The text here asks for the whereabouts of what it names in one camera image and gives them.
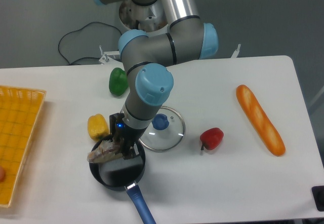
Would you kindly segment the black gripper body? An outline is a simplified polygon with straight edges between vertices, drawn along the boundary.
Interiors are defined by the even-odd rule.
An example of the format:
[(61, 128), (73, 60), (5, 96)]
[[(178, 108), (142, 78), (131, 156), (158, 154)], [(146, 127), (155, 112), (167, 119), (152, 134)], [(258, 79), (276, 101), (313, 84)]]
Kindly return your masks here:
[(127, 122), (124, 113), (115, 113), (109, 116), (110, 133), (112, 140), (119, 144), (121, 148), (130, 148), (134, 143), (138, 142), (143, 135), (146, 127), (137, 129)]

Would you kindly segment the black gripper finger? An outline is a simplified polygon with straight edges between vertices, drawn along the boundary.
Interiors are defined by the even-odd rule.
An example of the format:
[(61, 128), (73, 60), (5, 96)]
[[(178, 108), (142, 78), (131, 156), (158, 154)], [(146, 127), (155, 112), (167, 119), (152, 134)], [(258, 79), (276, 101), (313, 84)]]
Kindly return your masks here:
[(132, 146), (130, 146), (129, 151), (128, 151), (128, 159), (133, 159), (136, 158), (140, 155), (137, 143), (134, 142)]
[(120, 141), (119, 141), (119, 153), (122, 154), (124, 160), (128, 159), (129, 148), (128, 148), (127, 144), (125, 143), (124, 139), (120, 139)]

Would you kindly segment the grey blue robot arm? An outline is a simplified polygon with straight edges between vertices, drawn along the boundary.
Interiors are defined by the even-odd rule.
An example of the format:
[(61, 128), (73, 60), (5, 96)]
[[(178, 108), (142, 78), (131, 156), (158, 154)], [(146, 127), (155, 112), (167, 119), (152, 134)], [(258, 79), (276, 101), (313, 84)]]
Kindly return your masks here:
[(164, 103), (174, 85), (168, 67), (206, 59), (218, 50), (212, 24), (203, 23), (194, 0), (95, 0), (99, 4), (131, 1), (139, 6), (161, 3), (168, 30), (150, 35), (144, 28), (126, 31), (118, 41), (130, 92), (121, 111), (110, 117), (112, 138), (91, 151), (88, 161), (101, 163), (132, 158), (137, 143), (163, 152), (178, 145), (185, 134), (179, 113)]

